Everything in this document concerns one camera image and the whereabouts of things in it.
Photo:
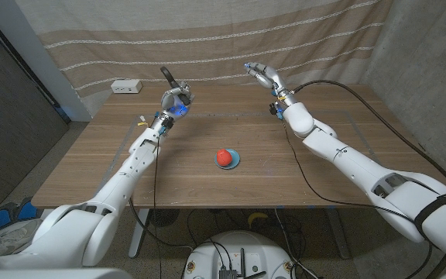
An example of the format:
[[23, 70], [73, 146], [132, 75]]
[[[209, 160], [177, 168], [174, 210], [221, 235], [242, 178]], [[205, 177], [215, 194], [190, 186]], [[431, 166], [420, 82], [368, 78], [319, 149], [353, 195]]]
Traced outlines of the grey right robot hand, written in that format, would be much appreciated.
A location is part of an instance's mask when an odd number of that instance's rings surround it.
[[273, 95], [277, 97], [277, 100], [286, 107], [297, 103], [291, 90], [286, 87], [285, 81], [271, 66], [256, 62], [248, 62], [245, 63], [245, 69], [247, 74], [254, 77], [260, 85], [264, 88], [271, 89]]

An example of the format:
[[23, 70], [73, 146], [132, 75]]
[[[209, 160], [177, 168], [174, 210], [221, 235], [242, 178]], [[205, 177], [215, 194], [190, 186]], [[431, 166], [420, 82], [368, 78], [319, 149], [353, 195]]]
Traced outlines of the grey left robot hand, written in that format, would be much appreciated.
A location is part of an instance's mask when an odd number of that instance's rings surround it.
[[186, 81], [182, 81], [179, 87], [166, 91], [161, 99], [163, 110], [155, 115], [150, 128], [158, 131], [164, 128], [168, 131], [189, 112], [193, 100], [194, 95]]

